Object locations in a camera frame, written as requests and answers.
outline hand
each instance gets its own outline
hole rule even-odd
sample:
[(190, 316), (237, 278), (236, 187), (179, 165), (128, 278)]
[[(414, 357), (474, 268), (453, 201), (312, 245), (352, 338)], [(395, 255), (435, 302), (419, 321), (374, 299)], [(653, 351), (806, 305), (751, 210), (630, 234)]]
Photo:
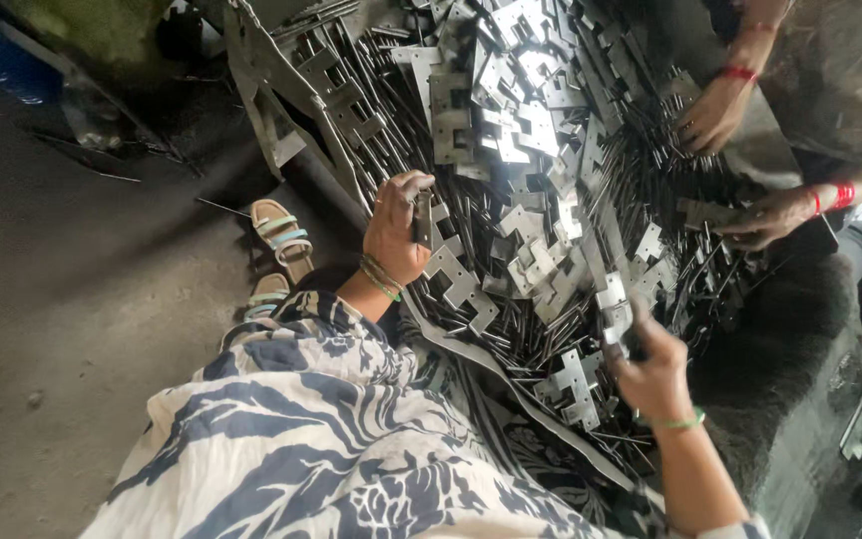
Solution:
[(687, 388), (687, 344), (671, 335), (650, 315), (638, 296), (631, 296), (634, 331), (647, 360), (632, 363), (618, 344), (605, 346), (610, 372), (617, 377), (621, 395), (648, 420), (658, 423), (694, 419)]
[(400, 174), (377, 189), (375, 214), (365, 232), (364, 252), (375, 257), (388, 275), (405, 286), (422, 274), (431, 251), (412, 241), (414, 199), (434, 177), (421, 171)]
[(738, 249), (760, 251), (793, 232), (816, 211), (817, 202), (806, 187), (773, 191), (751, 206), (740, 221), (713, 231), (735, 234), (732, 244)]
[(720, 152), (743, 119), (754, 85), (747, 80), (717, 77), (677, 121), (688, 152)]

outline beige sandal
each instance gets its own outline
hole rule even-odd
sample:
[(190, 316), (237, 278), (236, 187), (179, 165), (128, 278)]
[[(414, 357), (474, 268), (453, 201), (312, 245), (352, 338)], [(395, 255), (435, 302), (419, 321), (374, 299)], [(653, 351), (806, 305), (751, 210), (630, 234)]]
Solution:
[(261, 280), (255, 285), (255, 291), (248, 299), (248, 310), (245, 311), (244, 315), (245, 321), (270, 318), (289, 293), (288, 280), (284, 278), (284, 275), (272, 273), (261, 277)]
[(275, 251), (275, 260), (287, 271), (293, 284), (314, 270), (311, 263), (311, 242), (307, 230), (299, 228), (297, 218), (281, 204), (268, 199), (252, 203), (252, 226)]

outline concrete floor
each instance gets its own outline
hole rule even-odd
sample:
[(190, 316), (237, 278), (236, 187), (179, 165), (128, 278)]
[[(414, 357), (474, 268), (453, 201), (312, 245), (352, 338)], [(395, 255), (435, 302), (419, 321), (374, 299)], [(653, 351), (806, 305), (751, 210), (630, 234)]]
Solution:
[[(146, 400), (214, 357), (256, 280), (247, 222), (193, 198), (274, 183), (243, 111), (206, 178), (150, 157), (140, 184), (34, 141), (13, 125), (26, 113), (0, 90), (0, 537), (69, 537), (145, 428)], [(318, 266), (357, 248), (287, 184), (272, 198), (309, 229)]]

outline person's arm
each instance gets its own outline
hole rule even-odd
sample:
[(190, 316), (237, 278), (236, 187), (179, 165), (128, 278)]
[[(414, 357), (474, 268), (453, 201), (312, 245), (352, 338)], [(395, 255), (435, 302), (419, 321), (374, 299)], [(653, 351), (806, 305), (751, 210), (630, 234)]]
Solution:
[(653, 425), (670, 525), (679, 533), (697, 535), (748, 521), (750, 515), (704, 427), (662, 427), (695, 420), (687, 387), (687, 345), (657, 323), (639, 298), (632, 298), (631, 306), (646, 360), (628, 361), (619, 346), (608, 346), (605, 353), (624, 399)]
[[(763, 73), (788, 4), (789, 0), (746, 2), (726, 67), (745, 70), (746, 74)], [(719, 152), (740, 125), (753, 87), (751, 80), (733, 73), (712, 80), (677, 123), (684, 147), (695, 153)]]
[(396, 285), (403, 287), (417, 279), (431, 257), (431, 251), (412, 241), (411, 221), (415, 196), (433, 183), (433, 176), (411, 171), (385, 181), (377, 190), (375, 214), (365, 232), (363, 252), (377, 261), (381, 271), (370, 270), (369, 276), (359, 269), (337, 292), (372, 322), (377, 322), (391, 306), (386, 290), (401, 292)]
[(714, 231), (734, 235), (733, 245), (738, 249), (760, 251), (817, 215), (861, 202), (862, 170), (846, 181), (773, 191), (751, 206), (740, 221)]

